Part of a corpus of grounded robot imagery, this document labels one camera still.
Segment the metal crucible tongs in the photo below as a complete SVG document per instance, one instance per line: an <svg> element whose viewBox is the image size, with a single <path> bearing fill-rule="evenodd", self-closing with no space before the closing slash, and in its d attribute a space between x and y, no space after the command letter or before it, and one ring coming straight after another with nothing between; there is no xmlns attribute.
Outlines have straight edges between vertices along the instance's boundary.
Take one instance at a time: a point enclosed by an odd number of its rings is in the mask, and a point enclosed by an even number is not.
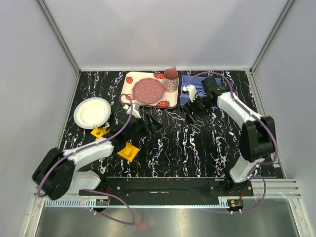
<svg viewBox="0 0 316 237"><path fill-rule="evenodd" d="M181 122L185 122L186 125L191 126L192 128L194 128L198 134L201 133L201 128L204 127L204 122L201 120L197 120L196 122L190 122L189 120L186 120L185 118L181 117L180 115L174 113L174 112L169 112L168 110L164 110L164 112L170 116L172 119L181 121Z"/></svg>

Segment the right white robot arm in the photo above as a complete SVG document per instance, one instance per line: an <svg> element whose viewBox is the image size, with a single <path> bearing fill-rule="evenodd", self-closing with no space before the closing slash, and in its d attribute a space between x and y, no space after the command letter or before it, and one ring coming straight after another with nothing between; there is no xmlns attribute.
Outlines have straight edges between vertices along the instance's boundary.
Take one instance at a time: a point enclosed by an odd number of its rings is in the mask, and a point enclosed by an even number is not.
<svg viewBox="0 0 316 237"><path fill-rule="evenodd" d="M193 84L186 84L182 91L189 100L183 106L186 119L196 122L211 107L218 107L226 112L240 127L240 156L235 165L226 174L224 190L228 195L237 195L246 185L251 173L259 165L270 165L267 157L277 153L275 121L271 116L264 117L249 109L229 88L220 87L215 78L208 77L201 81L203 95Z"/></svg>

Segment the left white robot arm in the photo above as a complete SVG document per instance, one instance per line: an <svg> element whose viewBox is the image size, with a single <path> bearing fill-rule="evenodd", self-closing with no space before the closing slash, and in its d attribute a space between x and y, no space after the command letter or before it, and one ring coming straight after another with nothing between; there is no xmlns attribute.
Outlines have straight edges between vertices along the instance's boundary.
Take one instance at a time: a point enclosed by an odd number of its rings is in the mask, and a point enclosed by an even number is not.
<svg viewBox="0 0 316 237"><path fill-rule="evenodd" d="M98 176L89 182L81 181L90 173L79 169L121 151L133 138L154 135L162 128L163 124L148 113L144 118L129 115L125 123L113 126L96 141L74 149L50 149L32 175L32 180L38 185L38 196L43 196L40 192L44 191L51 200L57 200L70 189L90 189L95 195L102 195L107 188L106 182Z"/></svg>

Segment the blue plastic drawer box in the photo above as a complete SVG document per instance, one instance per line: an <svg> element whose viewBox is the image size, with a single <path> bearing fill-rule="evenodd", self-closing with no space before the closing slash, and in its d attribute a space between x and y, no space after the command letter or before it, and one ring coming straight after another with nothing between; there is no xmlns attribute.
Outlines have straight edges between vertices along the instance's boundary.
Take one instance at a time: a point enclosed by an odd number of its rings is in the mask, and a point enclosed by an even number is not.
<svg viewBox="0 0 316 237"><path fill-rule="evenodd" d="M180 105L185 105L189 100L189 95L183 92L183 87L188 83L189 85L194 85L196 87L196 90L198 92L198 95L200 97L204 97L206 95L206 93L204 92L203 88L202 88L202 84L201 81L205 79L205 77L196 77L194 80L191 81L191 79L193 78L193 76L182 76L182 83L181 83L181 94L180 94Z"/></svg>

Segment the pink dotted plate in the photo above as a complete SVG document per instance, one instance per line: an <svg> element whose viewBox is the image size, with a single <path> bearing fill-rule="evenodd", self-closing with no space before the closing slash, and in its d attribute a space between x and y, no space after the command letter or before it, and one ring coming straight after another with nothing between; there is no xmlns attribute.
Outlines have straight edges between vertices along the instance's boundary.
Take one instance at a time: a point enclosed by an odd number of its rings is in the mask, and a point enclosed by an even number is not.
<svg viewBox="0 0 316 237"><path fill-rule="evenodd" d="M132 95L142 104L154 104L164 95L163 84L158 79L145 78L135 83Z"/></svg>

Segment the yellow test tube rack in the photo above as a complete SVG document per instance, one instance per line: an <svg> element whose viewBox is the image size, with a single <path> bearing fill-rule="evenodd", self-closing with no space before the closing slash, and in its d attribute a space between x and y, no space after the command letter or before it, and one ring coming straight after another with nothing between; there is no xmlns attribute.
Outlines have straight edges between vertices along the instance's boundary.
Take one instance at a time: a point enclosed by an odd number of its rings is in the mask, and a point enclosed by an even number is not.
<svg viewBox="0 0 316 237"><path fill-rule="evenodd" d="M104 135L100 134L99 132L96 132L94 129L90 133L95 137L95 140L98 140L102 138ZM137 156L139 153L140 149L133 146L130 142L126 142L125 147L121 149L120 151L117 152L117 155L120 156L121 158L124 158L125 160L132 162L134 158Z"/></svg>

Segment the strawberry pattern tray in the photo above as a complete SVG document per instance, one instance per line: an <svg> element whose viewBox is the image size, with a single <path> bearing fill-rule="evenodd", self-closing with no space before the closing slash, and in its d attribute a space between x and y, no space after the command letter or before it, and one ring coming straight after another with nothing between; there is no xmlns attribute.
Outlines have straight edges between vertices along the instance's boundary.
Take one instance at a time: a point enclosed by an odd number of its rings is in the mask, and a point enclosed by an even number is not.
<svg viewBox="0 0 316 237"><path fill-rule="evenodd" d="M162 73L145 73L145 72L129 72L126 74L121 94L121 102L124 104L129 104L130 102L138 103L140 106L144 107L156 107L156 108L175 108L178 105L179 95L178 90L174 92L164 92L163 97L154 104L142 104L138 102L132 95L132 88L136 82L145 78L158 79L163 84L163 74Z"/></svg>

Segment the pink floral mug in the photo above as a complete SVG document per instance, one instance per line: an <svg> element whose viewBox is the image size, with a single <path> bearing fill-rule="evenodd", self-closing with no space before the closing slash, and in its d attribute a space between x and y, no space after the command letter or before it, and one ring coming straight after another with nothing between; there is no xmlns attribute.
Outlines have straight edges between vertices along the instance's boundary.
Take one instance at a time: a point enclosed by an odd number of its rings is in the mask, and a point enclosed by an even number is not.
<svg viewBox="0 0 316 237"><path fill-rule="evenodd" d="M178 88L179 73L175 66L163 72L163 86L166 92L174 92Z"/></svg>

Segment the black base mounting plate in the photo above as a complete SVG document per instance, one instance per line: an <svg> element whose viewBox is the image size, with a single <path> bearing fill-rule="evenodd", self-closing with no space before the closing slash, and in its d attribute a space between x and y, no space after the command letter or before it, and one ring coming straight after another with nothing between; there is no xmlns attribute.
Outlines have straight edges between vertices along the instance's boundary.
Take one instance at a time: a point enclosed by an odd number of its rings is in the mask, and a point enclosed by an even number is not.
<svg viewBox="0 0 316 237"><path fill-rule="evenodd" d="M225 206L224 197L252 197L252 185L234 185L229 191L225 178L108 177L95 189L109 192L130 206Z"/></svg>

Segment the white paper plate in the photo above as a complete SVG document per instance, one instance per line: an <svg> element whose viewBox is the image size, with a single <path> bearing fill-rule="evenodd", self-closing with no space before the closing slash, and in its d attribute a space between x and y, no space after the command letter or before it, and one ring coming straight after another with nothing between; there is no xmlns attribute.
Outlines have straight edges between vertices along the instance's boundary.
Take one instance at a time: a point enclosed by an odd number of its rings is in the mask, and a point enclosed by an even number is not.
<svg viewBox="0 0 316 237"><path fill-rule="evenodd" d="M75 123L83 129L104 125L111 115L111 106L103 98L93 97L82 101L74 111Z"/></svg>

